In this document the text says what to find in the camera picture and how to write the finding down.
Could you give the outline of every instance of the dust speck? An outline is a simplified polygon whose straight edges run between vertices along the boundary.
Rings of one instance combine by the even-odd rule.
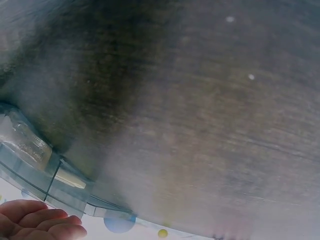
[[[232,23],[232,22],[235,21],[235,17],[234,17],[234,16],[227,16],[227,17],[225,18],[225,20],[226,20],[228,23]]]
[[[248,75],[248,78],[249,78],[250,80],[255,80],[255,76],[254,76],[253,74],[249,74],[249,75]]]

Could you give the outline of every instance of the yellow dot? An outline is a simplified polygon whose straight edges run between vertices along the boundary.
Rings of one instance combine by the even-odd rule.
[[[158,231],[158,237],[161,239],[165,239],[168,236],[168,231],[165,229],[161,229]]]

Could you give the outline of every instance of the transparent plastic container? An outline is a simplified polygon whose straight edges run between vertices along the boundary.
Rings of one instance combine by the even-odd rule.
[[[69,215],[132,217],[131,211],[92,196],[94,182],[55,153],[21,112],[7,104],[0,104],[0,169],[7,182]]]

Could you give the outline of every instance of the hand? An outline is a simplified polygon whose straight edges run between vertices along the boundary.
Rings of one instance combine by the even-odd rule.
[[[87,235],[76,216],[48,209],[41,201],[15,200],[0,205],[0,236],[9,240],[76,240]]]

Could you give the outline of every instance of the blurry wooden table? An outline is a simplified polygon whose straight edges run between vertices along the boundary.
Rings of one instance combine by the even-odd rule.
[[[320,235],[316,0],[0,0],[0,100],[94,195],[226,239]]]

